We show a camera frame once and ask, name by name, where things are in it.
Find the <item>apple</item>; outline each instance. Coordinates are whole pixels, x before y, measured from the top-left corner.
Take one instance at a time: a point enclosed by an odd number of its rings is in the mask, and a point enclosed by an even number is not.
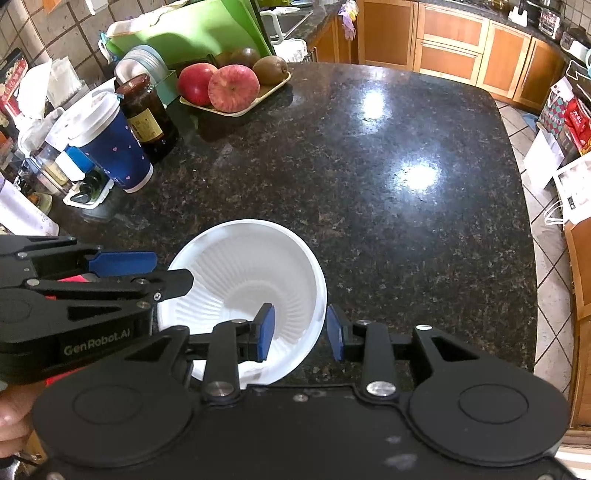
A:
[[[207,88],[217,68],[209,63],[196,63],[185,67],[178,76],[178,92],[193,105],[209,105]]]
[[[248,108],[259,93],[258,78],[244,65],[227,65],[209,80],[209,100],[221,112],[234,113]]]

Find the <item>brown sauce jar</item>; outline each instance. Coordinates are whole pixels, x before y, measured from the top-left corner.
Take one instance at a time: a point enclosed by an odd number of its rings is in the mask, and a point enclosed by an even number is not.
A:
[[[125,82],[116,93],[123,95],[121,111],[135,138],[153,164],[162,160],[178,140],[178,129],[170,119],[156,88],[146,73]]]

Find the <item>cup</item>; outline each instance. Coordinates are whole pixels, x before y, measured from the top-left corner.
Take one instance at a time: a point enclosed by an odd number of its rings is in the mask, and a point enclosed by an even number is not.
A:
[[[135,139],[114,93],[100,92],[80,100],[88,105],[77,109],[68,125],[68,143],[84,155],[127,193],[148,183],[154,168]]]

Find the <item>human hand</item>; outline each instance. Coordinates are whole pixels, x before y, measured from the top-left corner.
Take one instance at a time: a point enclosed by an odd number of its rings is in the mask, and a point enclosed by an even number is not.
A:
[[[9,385],[0,393],[0,458],[22,450],[33,431],[30,411],[45,382]]]

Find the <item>blue gripper pad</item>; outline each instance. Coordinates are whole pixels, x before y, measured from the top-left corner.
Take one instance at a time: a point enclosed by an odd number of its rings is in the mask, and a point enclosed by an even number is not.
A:
[[[343,350],[345,348],[343,329],[332,305],[326,310],[326,331],[329,335],[330,346],[333,349],[333,356],[337,362],[340,362],[343,359]]]
[[[275,332],[275,307],[271,306],[260,328],[259,341],[256,345],[257,354],[260,361],[267,360],[273,333]]]
[[[156,268],[154,252],[100,252],[88,262],[88,271],[99,277],[150,273]]]

